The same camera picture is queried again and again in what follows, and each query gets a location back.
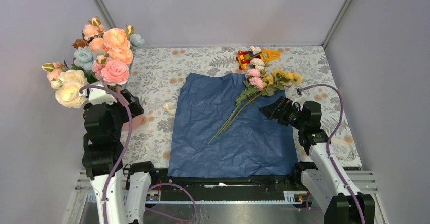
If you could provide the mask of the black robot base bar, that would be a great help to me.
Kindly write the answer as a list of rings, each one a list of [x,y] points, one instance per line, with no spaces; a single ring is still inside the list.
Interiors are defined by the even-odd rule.
[[[250,177],[239,178],[194,178],[194,177],[172,177],[168,176],[166,168],[155,168],[152,162],[141,162],[126,164],[123,168],[123,176],[126,178],[125,188],[131,189],[131,177],[139,171],[148,172],[151,178],[150,185],[154,186],[157,193],[180,192],[194,200],[193,194],[198,196],[204,193],[225,193],[225,194],[245,194],[252,192],[280,192],[288,191],[305,194],[307,197],[310,191],[289,175],[252,175]]]

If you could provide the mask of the blue paper bouquet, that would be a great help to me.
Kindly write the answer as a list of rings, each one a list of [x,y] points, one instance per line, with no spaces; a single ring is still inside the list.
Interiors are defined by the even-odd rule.
[[[301,76],[261,60],[244,74],[191,73],[177,101],[170,177],[288,175],[298,161],[291,126],[260,108],[286,95]]]

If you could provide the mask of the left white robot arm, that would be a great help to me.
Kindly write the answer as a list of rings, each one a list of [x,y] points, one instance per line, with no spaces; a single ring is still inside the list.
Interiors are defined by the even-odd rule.
[[[110,90],[102,82],[80,89],[89,103],[84,107],[82,164],[96,195],[100,223],[142,223],[148,189],[157,184],[152,162],[134,163],[128,168],[127,200],[123,199],[123,162],[127,144],[120,142],[122,127],[144,110],[128,90]]]

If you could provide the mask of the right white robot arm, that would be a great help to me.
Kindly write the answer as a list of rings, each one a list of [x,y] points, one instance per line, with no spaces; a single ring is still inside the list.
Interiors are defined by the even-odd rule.
[[[300,104],[282,96],[259,111],[280,125],[298,130],[299,143],[312,161],[296,163],[290,180],[293,187],[310,191],[324,212],[324,223],[374,223],[373,197],[353,183],[331,152],[329,137],[322,129],[321,104]]]

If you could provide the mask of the pink rose stem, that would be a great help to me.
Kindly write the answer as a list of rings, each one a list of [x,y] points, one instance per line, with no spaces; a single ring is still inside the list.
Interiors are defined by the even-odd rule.
[[[92,71],[98,80],[113,88],[125,85],[130,77],[128,64],[103,55],[93,61]]]

